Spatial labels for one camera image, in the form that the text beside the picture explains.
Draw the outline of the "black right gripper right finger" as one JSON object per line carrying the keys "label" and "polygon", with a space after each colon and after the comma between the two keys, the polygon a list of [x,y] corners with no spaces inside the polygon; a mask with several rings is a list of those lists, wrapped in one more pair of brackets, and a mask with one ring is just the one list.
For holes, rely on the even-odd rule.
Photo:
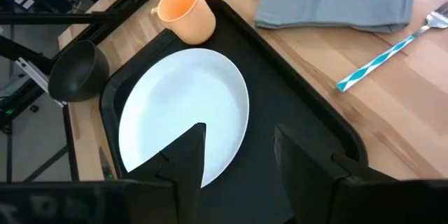
{"label": "black right gripper right finger", "polygon": [[340,181],[395,180],[282,124],[274,129],[274,154],[296,223],[330,223]]}

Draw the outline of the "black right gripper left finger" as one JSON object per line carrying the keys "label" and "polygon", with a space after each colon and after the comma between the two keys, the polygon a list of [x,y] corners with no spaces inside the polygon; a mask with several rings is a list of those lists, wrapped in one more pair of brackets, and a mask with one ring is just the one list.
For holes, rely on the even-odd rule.
{"label": "black right gripper left finger", "polygon": [[127,191],[130,223],[196,223],[204,173],[203,122],[132,170]]}

